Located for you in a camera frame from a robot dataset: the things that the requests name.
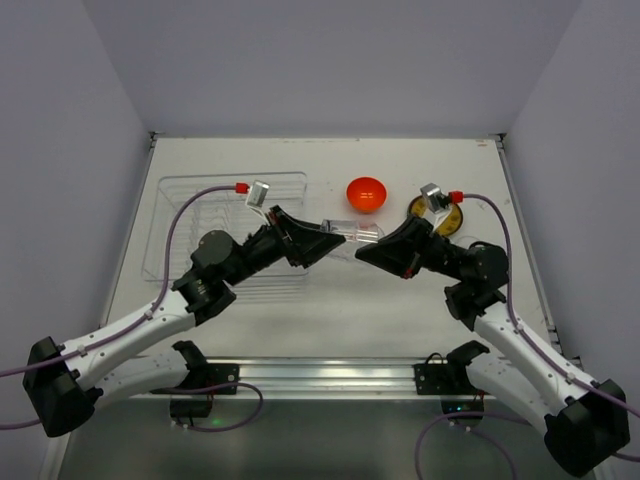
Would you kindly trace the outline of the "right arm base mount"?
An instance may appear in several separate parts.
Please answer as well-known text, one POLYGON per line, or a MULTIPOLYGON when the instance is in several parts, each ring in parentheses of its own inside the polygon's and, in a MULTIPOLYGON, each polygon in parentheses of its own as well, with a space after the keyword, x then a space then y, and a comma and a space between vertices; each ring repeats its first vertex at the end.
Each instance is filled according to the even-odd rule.
POLYGON ((473 387, 465 367, 439 353, 412 365, 419 396, 438 397, 443 414, 484 412, 484 394, 473 387))

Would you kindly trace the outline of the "olive yellow plate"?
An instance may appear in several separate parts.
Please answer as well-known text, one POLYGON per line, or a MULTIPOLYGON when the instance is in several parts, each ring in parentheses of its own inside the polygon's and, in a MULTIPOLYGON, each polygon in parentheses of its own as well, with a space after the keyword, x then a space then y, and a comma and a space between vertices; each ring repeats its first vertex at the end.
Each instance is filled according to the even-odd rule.
POLYGON ((463 213, 458 205, 450 207, 446 212, 433 213, 426 200, 421 196, 415 197, 409 203, 407 214, 430 221, 435 231, 443 237, 452 236, 460 230, 463 224, 463 213))

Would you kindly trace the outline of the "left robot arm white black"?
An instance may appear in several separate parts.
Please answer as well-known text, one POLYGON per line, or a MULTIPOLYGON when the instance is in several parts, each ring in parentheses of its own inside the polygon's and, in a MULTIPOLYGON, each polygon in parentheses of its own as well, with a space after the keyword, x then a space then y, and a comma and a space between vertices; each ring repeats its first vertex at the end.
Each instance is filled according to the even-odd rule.
POLYGON ((234 286, 280 260, 307 269, 345 241, 321 224, 295 219, 274 206, 242 244, 223 230, 206 233, 191 255, 191 267, 174 282, 165 282, 150 304, 61 344, 50 336, 37 341, 22 385, 45 434, 59 437, 85 423, 109 396, 118 367, 220 315, 236 299, 234 286))

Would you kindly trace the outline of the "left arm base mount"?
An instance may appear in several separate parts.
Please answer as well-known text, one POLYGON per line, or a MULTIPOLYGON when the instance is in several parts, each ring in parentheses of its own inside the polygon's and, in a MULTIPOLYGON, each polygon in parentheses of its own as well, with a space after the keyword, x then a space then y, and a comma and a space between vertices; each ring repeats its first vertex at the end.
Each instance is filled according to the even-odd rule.
MULTIPOLYGON (((176 386, 180 390, 201 389, 223 383, 233 383, 239 379, 240 367, 235 363, 207 363, 197 367, 194 373, 176 386)), ((178 399, 169 403, 169 416, 172 420, 186 422, 193 426, 196 419, 204 419, 213 409, 213 400, 218 395, 235 395, 236 386, 225 387, 217 392, 208 393, 199 399, 178 399)))

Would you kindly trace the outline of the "orange plastic bowl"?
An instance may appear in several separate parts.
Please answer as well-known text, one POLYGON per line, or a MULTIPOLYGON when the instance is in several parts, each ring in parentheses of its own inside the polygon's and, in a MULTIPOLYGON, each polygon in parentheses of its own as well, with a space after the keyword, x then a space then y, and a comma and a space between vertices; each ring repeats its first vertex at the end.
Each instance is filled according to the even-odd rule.
POLYGON ((385 204, 387 189, 374 177, 358 177, 346 187, 346 199, 357 212, 370 214, 378 211, 385 204))

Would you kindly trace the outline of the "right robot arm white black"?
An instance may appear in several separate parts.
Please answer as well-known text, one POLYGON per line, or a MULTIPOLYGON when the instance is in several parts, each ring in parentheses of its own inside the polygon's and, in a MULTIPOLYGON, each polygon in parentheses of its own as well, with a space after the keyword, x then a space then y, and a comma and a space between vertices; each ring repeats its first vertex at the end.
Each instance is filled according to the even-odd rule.
POLYGON ((576 367, 514 312, 502 292, 507 250, 481 241, 457 246, 411 216, 355 256, 403 279, 421 270, 454 279, 444 290, 451 316, 491 345, 464 361, 469 383, 528 421, 567 474, 581 478, 629 444, 624 390, 576 367))

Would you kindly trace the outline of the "clear glass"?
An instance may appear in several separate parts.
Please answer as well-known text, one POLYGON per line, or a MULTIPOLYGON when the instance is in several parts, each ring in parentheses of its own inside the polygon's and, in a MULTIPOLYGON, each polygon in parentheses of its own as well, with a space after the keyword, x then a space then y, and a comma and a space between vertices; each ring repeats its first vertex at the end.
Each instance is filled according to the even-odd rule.
POLYGON ((367 223, 358 220, 331 220, 325 219, 321 223, 324 232, 341 235, 347 242, 357 244, 377 243, 384 232, 376 223, 367 223))

